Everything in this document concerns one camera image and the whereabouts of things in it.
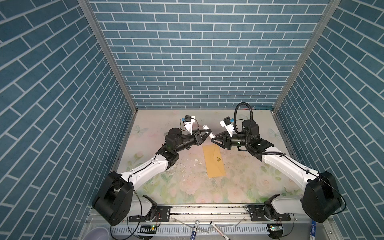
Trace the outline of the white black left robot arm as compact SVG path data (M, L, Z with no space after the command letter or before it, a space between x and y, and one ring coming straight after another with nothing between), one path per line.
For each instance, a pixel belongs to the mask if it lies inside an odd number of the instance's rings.
M165 136L165 143L147 162L126 171L109 173L96 194L92 207L111 225L116 226L125 218L138 217L140 221L153 220L158 204L150 197L139 197L137 189L153 177L167 171L179 159L179 152L199 146L212 133L210 129L193 130L184 135L179 128L172 128Z

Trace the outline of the brown kraft envelope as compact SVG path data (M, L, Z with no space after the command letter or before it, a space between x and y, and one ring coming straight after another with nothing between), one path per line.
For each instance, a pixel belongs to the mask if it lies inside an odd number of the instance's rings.
M209 178L226 176L220 147L217 145L203 146L203 153Z

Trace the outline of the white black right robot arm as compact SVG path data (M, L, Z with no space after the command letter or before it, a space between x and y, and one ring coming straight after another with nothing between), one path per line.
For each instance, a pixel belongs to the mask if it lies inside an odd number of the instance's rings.
M243 121L241 130L235 129L233 119L226 118L220 124L225 131L210 134L212 143L223 149L237 147L239 151L249 153L280 171L303 191L296 196L277 194L270 197L263 208L267 219L274 221L283 214L306 214L315 222L322 223L345 210L347 204L331 173L310 169L279 151L274 144L261 138L254 120Z

